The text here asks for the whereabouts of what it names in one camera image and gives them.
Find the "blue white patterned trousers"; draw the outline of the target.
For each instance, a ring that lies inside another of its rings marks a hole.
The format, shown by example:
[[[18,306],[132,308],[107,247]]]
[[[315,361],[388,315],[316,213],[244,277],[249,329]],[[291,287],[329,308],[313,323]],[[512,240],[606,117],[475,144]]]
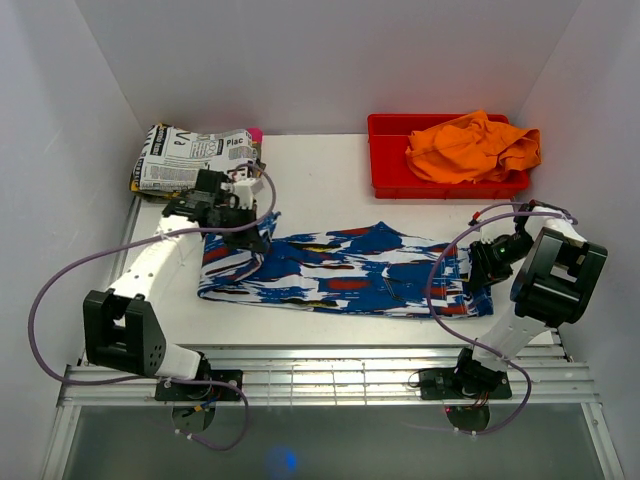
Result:
[[[488,287],[470,291],[469,250],[401,233],[383,222],[278,238],[270,214],[265,253],[240,253],[209,234],[201,299],[323,313],[428,318],[493,314]]]

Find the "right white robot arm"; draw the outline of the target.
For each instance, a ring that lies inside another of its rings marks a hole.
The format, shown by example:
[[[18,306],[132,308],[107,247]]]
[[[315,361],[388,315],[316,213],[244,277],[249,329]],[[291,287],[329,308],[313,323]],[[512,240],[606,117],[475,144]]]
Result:
[[[605,247],[577,233],[568,211],[532,200],[521,205],[514,233],[470,245],[470,287],[493,286],[514,276],[512,307],[472,347],[459,354],[454,390],[464,397],[506,383],[507,362],[536,336],[586,311],[604,264]]]

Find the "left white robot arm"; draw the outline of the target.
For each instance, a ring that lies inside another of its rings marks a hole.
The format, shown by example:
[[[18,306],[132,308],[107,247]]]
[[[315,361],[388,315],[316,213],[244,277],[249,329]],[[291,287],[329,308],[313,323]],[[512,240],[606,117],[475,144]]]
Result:
[[[190,399],[205,397],[212,376],[201,354],[169,343],[153,308],[207,234],[221,237],[230,251],[263,253],[256,195],[264,177],[199,171],[194,187],[162,210],[151,242],[105,291],[83,302],[86,356],[90,363],[143,377],[177,379]]]

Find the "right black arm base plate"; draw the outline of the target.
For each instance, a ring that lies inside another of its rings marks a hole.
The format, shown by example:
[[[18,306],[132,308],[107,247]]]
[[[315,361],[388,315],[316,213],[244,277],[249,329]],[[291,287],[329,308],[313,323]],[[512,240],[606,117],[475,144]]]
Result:
[[[506,374],[499,372],[497,380],[474,377],[458,368],[429,368],[418,372],[422,400],[506,400],[512,390]]]

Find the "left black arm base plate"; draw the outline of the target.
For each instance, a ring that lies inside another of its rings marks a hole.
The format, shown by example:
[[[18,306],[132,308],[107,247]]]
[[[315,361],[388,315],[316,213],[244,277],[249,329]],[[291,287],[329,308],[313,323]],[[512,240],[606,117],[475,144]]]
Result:
[[[240,395],[226,384],[237,389],[243,386],[244,372],[237,369],[212,370],[210,379],[215,385],[187,385],[173,380],[161,380],[156,385],[154,399],[161,402],[239,401]]]

